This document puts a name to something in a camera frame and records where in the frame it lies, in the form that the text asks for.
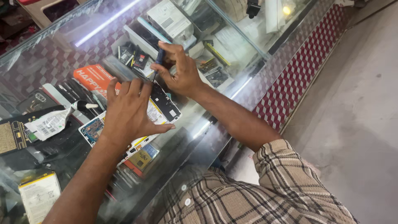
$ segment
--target glass counter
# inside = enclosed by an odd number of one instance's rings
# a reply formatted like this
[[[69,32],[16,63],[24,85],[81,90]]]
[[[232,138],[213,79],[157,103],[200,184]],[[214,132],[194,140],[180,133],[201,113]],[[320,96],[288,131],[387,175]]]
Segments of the glass counter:
[[[183,45],[196,60],[201,79],[234,99],[267,59],[267,44],[255,42],[240,29],[244,26],[231,23],[209,0],[90,0],[3,55],[0,125],[56,105],[58,110],[59,105],[69,107],[85,96],[103,107],[75,113],[65,130],[46,141],[30,142],[23,124],[13,130],[25,144],[19,144],[15,137],[17,149],[2,145],[0,177],[2,201],[7,205],[5,217],[27,223],[18,185],[53,170],[63,190],[90,152],[91,145],[79,127],[105,111],[106,102],[86,86],[90,81],[78,83],[74,71],[100,65],[119,81],[156,80],[181,112],[174,122],[176,129],[148,143],[157,153],[141,173],[128,170],[125,163],[117,168],[104,192],[97,220],[158,222],[197,183],[231,137],[204,108],[170,91],[148,69],[158,54],[156,43],[162,40]],[[136,64],[141,57],[145,61]],[[127,151],[124,159],[142,146],[132,148],[135,150]]]
[[[286,41],[317,0],[259,0],[257,16],[246,14],[248,0],[206,0],[231,25],[217,34],[228,36],[238,31],[260,54],[268,59]]]

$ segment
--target plaid shirt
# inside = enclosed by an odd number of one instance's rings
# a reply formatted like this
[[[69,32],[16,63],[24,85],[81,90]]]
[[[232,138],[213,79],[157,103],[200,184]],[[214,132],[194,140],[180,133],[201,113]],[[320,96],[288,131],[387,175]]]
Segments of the plaid shirt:
[[[253,155],[260,186],[207,172],[160,223],[359,223],[285,140]]]

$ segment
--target gold mesh pad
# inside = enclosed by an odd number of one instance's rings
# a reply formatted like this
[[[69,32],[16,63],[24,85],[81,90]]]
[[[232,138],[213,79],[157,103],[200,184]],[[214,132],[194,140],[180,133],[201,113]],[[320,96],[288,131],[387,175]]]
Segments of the gold mesh pad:
[[[0,153],[16,149],[12,128],[9,122],[0,124]]]

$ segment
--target floor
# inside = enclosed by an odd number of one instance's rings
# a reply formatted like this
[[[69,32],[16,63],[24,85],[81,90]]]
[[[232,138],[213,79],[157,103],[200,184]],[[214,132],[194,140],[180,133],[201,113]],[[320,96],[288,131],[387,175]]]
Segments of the floor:
[[[283,133],[363,224],[396,223],[396,21],[398,3],[348,30]]]

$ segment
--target circuit board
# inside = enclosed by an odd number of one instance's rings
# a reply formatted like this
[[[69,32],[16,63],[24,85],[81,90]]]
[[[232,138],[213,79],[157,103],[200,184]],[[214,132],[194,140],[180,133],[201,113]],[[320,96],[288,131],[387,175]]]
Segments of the circuit board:
[[[90,145],[93,145],[98,138],[103,129],[103,122],[100,118],[96,118],[90,121],[88,124],[80,128],[80,132],[83,134],[84,138],[87,139]]]

